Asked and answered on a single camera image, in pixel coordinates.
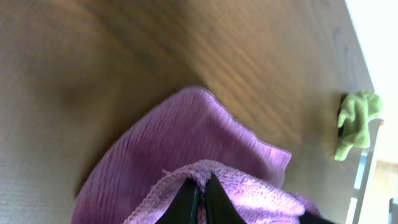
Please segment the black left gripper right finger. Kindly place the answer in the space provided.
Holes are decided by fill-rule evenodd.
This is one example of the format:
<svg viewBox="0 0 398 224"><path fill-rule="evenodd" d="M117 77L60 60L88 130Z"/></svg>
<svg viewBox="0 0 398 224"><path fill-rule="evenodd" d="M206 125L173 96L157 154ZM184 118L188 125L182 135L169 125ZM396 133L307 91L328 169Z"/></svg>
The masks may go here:
<svg viewBox="0 0 398 224"><path fill-rule="evenodd" d="M207 224L245 224L214 173L205 185Z"/></svg>

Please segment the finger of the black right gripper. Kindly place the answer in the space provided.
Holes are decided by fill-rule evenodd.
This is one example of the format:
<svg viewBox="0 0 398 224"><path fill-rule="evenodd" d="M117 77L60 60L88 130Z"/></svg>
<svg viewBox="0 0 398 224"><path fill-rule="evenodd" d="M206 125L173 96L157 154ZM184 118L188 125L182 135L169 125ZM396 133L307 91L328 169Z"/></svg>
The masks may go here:
<svg viewBox="0 0 398 224"><path fill-rule="evenodd" d="M303 215L299 216L300 224L335 224L327 219L314 215L306 211Z"/></svg>

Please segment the purple microfiber cloth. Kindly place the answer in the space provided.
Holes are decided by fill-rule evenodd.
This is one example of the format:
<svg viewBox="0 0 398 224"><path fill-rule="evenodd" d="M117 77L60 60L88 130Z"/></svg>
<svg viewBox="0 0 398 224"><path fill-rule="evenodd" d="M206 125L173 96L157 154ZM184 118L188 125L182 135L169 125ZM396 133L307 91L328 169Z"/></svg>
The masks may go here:
<svg viewBox="0 0 398 224"><path fill-rule="evenodd" d="M78 194L73 223L155 223L187 178L217 176L246 223L298 223L319 215L281 190L289 152L259 140L200 87L174 94L126 131Z"/></svg>

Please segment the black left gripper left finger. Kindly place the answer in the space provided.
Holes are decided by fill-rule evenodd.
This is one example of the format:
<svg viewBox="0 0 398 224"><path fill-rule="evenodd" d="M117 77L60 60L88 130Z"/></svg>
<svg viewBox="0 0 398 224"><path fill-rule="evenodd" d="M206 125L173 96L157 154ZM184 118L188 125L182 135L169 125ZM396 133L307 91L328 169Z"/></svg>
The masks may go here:
<svg viewBox="0 0 398 224"><path fill-rule="evenodd" d="M186 179L156 224L197 224L199 201L199 187L193 179Z"/></svg>

